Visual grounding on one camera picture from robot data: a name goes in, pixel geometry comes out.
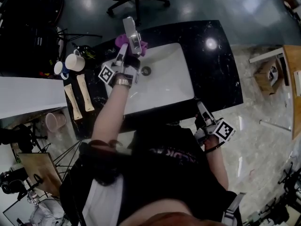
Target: black t-shirt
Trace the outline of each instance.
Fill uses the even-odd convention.
[[[236,194],[218,183],[190,129],[165,125],[138,130],[130,147],[131,156],[115,157],[96,156],[94,149],[81,146],[81,156],[71,170],[72,190],[69,177],[60,189],[62,206],[73,225],[78,224],[73,195],[82,211],[92,180],[110,184],[119,173],[124,186],[118,224],[143,206],[165,198],[183,201],[196,218],[221,221]],[[241,225],[238,210],[236,218]]]

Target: floor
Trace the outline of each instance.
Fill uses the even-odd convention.
[[[230,190],[246,192],[240,211],[243,220],[252,212],[260,210],[274,196],[280,195],[283,186],[277,181],[282,170],[291,161],[294,167],[300,165],[300,139],[290,138],[272,129],[259,125],[259,120],[289,126],[291,124],[291,100],[289,90],[283,84],[276,94],[264,97],[253,78],[258,64],[250,65],[248,59],[265,51],[254,50],[239,45],[301,45],[301,33],[297,24],[286,12],[282,0],[170,0],[170,8],[163,8],[160,2],[144,0],[141,2],[142,25],[145,29],[163,24],[191,20],[220,20],[238,67],[244,103],[226,110],[215,112],[216,118],[224,117],[237,128],[231,141],[222,147],[225,165],[230,181]],[[73,33],[94,33],[99,38],[81,38],[79,45],[97,45],[124,33],[122,18],[135,17],[135,6],[128,2],[115,10],[115,18],[105,13],[114,2],[112,0],[65,0],[59,26]],[[40,130],[48,133],[52,143],[49,152],[56,158],[76,142],[67,109],[63,110],[67,124],[57,133],[45,131],[42,123]],[[181,122],[182,127],[196,130],[194,119]],[[133,132],[119,135],[119,141],[129,144]],[[68,165],[73,152],[60,163]]]
[[[301,45],[298,25],[287,13],[282,0],[170,0],[164,8],[161,2],[141,0],[139,30],[193,20],[220,20],[230,45]],[[124,33],[122,18],[136,18],[135,4],[127,2],[114,9],[115,18],[106,14],[112,0],[65,0],[61,28],[72,33],[103,35],[103,39],[85,37],[78,44],[95,46]],[[72,52],[71,44],[67,52]]]
[[[276,94],[264,97],[254,80],[253,73],[259,64],[251,65],[248,59],[264,53],[266,48],[233,46],[232,51],[240,76],[244,103],[214,112],[213,115],[215,118],[225,118],[237,129],[230,142],[222,146],[222,153],[230,182],[229,190],[247,193],[240,204],[242,218],[246,220],[252,212],[262,209],[275,196],[283,193],[283,185],[278,185],[277,182],[283,169],[288,168],[291,161],[294,163],[294,169],[301,165],[301,140],[299,137],[291,141],[286,134],[259,124],[259,120],[265,120],[289,127],[292,120],[290,91],[284,82]],[[51,142],[48,151],[53,159],[77,142],[68,109],[63,109],[63,113],[67,123],[58,132],[47,131],[43,119],[39,125],[42,134],[48,135],[48,141],[42,143],[46,145]],[[183,120],[180,125],[190,128],[194,133],[194,120],[195,118]],[[123,153],[129,153],[126,147],[132,141],[133,134],[134,132],[128,132],[119,135],[118,141],[124,146],[119,150]],[[59,165],[69,165],[75,153],[70,163],[72,165],[78,157],[75,149],[67,154]],[[58,171],[64,172],[65,168],[59,168]]]

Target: cardboard box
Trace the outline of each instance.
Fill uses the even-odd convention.
[[[263,63],[254,77],[264,95],[275,94],[284,78],[280,64],[276,59]]]

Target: white sink basin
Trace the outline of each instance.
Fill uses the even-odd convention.
[[[167,44],[146,51],[139,57],[140,69],[151,69],[148,76],[139,75],[138,84],[129,90],[125,114],[144,111],[192,99],[194,92],[185,57],[179,43]],[[104,64],[111,66],[113,60]],[[112,88],[106,85],[108,96]]]

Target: black marble countertop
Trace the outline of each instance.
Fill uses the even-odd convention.
[[[145,125],[156,126],[158,123],[171,123],[194,117],[198,112],[199,100],[203,101],[211,112],[243,103],[234,57],[218,20],[168,24],[142,30],[139,33],[142,40],[148,42],[148,48],[176,42],[181,45],[195,98],[128,114],[123,121],[121,132],[136,130]],[[98,74],[101,64],[115,58],[119,51],[114,41],[110,40],[94,47],[97,60],[86,62],[85,69],[80,72],[85,74],[94,111],[85,111],[84,99],[75,74],[71,74],[69,79],[64,81],[64,85],[72,84],[83,115],[83,119],[74,121],[72,106],[67,99],[71,121],[78,139],[91,138],[96,117],[108,99],[104,83],[98,78]]]

